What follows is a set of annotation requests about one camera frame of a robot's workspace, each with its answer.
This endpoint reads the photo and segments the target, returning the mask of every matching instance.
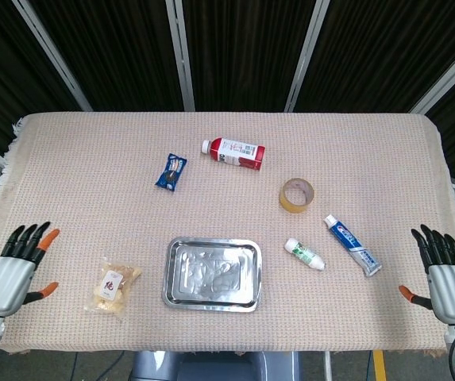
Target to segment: beige tablecloth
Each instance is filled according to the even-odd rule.
[[[59,288],[6,320],[2,348],[357,350],[444,348],[445,326],[399,284],[428,295],[411,228],[455,237],[455,199],[435,126],[409,114],[119,114],[25,117],[0,181],[0,251],[21,224],[61,229],[33,280]],[[266,147],[261,171],[214,162],[203,139]],[[176,192],[156,187],[169,152],[188,159]],[[290,214],[283,183],[315,200]],[[366,279],[327,230],[333,214],[384,268]],[[161,298],[177,236],[245,238],[263,256],[250,314],[173,310]],[[283,250],[295,237],[326,261],[315,271]],[[85,311],[103,257],[136,264],[125,316]]]

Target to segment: white toothpaste tube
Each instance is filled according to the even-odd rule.
[[[324,222],[328,225],[330,232],[349,251],[356,263],[363,268],[366,276],[372,276],[382,268],[382,265],[338,219],[330,214],[324,219]]]
[[[302,262],[316,270],[323,271],[326,268],[326,265],[320,256],[312,252],[295,238],[289,238],[283,247],[290,254],[294,254]]]

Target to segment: plastic bag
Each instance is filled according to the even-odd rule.
[[[140,267],[104,261],[102,279],[93,290],[86,310],[121,316],[129,300],[132,282],[142,273]]]

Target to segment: blue snack wrapper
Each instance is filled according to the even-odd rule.
[[[165,170],[162,172],[162,175],[160,175],[155,185],[174,192],[174,189],[176,189],[176,184],[178,183],[179,177],[181,176],[181,172],[183,172],[186,163],[187,159],[176,156],[173,153],[169,153]]]

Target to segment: toothpaste tube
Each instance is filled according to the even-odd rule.
[[[324,222],[328,225],[330,232],[349,250],[349,254],[363,268],[366,276],[372,276],[382,268],[382,265],[339,220],[330,214],[324,219]]]
[[[297,256],[302,262],[308,266],[323,271],[326,264],[320,256],[312,252],[308,247],[303,245],[295,238],[289,238],[283,246],[290,254]]]
[[[185,164],[187,164],[187,159],[169,153],[164,172],[162,172],[155,185],[174,192],[181,172],[185,168]]]

